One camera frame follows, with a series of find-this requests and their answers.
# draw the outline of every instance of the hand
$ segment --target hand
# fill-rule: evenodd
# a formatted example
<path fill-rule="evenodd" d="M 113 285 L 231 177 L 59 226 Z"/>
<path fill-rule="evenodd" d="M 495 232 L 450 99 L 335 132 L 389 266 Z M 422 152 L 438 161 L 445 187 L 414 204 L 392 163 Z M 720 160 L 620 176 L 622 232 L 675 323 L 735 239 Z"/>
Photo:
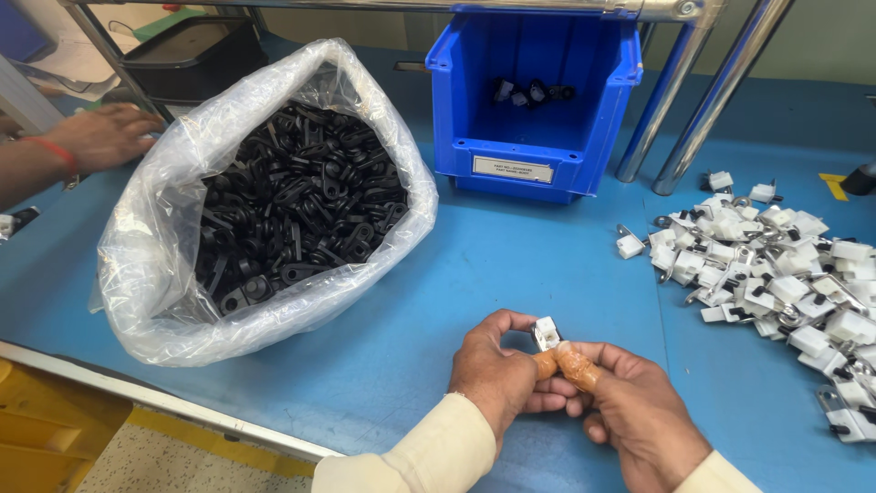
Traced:
<path fill-rule="evenodd" d="M 584 402 L 572 384 L 551 378 L 536 385 L 538 369 L 529 354 L 499 347 L 509 330 L 529 332 L 537 317 L 499 310 L 465 334 L 453 356 L 449 392 L 459 392 L 481 411 L 496 435 L 496 454 L 505 430 L 522 411 L 556 411 L 571 406 L 575 416 Z"/>
<path fill-rule="evenodd" d="M 71 153 L 78 171 L 89 174 L 145 153 L 155 139 L 140 136 L 163 130 L 161 118 L 134 104 L 108 104 L 62 120 L 42 138 Z"/>
<path fill-rule="evenodd" d="M 605 370 L 596 390 L 598 412 L 584 419 L 595 443 L 618 450 L 632 493 L 674 491 L 712 448 L 657 363 L 604 342 L 573 342 Z"/>

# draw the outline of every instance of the yellow floor marking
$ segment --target yellow floor marking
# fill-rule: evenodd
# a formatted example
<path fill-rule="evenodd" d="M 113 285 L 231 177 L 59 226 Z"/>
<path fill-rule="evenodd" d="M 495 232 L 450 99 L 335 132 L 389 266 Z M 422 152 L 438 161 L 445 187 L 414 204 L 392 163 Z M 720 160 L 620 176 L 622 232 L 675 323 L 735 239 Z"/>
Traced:
<path fill-rule="evenodd" d="M 830 189 L 830 193 L 833 194 L 833 197 L 837 200 L 842 200 L 845 202 L 849 202 L 849 197 L 845 195 L 843 188 L 839 186 L 839 183 L 845 180 L 845 176 L 842 175 L 828 175 L 827 173 L 819 173 L 819 177 L 822 180 L 827 182 L 827 188 Z"/>
<path fill-rule="evenodd" d="M 251 447 L 239 442 L 227 441 L 221 434 L 211 432 L 181 419 L 166 414 L 134 407 L 128 423 L 162 432 L 189 445 L 206 450 L 234 462 L 246 464 L 275 475 L 293 477 L 297 475 L 314 476 L 316 466 L 307 462 L 290 459 L 266 450 Z"/>

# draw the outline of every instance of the speckled floor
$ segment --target speckled floor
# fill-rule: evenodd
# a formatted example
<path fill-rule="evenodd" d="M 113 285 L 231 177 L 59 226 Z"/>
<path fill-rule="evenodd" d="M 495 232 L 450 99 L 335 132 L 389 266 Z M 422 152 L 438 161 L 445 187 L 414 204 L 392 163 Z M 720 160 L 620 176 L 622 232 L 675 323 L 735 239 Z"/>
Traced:
<path fill-rule="evenodd" d="M 125 423 L 75 493 L 310 491 L 310 482 L 309 477 L 251 468 Z"/>

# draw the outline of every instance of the cable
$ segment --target cable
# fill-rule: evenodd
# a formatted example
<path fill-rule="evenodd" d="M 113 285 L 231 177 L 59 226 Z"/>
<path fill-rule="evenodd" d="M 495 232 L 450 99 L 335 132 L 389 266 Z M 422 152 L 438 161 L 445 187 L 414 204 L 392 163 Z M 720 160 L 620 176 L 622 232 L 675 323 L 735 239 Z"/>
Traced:
<path fill-rule="evenodd" d="M 117 20 L 110 20 L 110 21 L 107 23 L 107 29 L 108 29 L 108 30 L 112 31 L 112 23 L 114 23 L 114 22 L 115 22 L 116 24 L 118 24 L 118 25 L 123 25 L 123 26 L 127 27 L 128 29 L 131 29 L 131 33 L 134 33 L 134 29 L 133 29 L 132 27 L 130 27 L 129 25 L 125 24 L 124 22 L 119 22 L 119 21 L 117 21 Z"/>
<path fill-rule="evenodd" d="M 70 89 L 70 90 L 72 90 L 73 92 L 78 93 L 78 94 L 85 94 L 86 92 L 88 92 L 88 88 L 90 88 L 90 87 L 92 86 L 92 84 L 94 84 L 93 82 L 89 82 L 88 85 L 85 86 L 85 88 L 82 89 L 82 90 L 73 89 L 72 87 L 66 85 L 66 84 L 64 83 L 64 81 L 61 80 L 61 78 L 58 77 L 57 75 L 55 75 L 55 74 L 49 74 L 48 72 L 45 72 L 45 74 L 51 76 L 54 80 L 60 82 L 60 85 L 66 87 L 67 89 Z"/>

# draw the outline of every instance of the bin label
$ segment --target bin label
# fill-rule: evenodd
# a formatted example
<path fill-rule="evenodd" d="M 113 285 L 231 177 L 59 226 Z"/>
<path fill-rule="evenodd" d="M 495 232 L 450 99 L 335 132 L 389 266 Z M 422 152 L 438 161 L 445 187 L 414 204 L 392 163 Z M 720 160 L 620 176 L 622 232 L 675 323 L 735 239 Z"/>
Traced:
<path fill-rule="evenodd" d="M 507 159 L 485 158 L 483 156 L 475 156 L 474 165 L 471 170 L 475 173 L 509 176 L 511 178 L 533 180 L 544 183 L 550 183 L 551 179 L 554 177 L 554 170 L 548 165 L 510 161 Z"/>

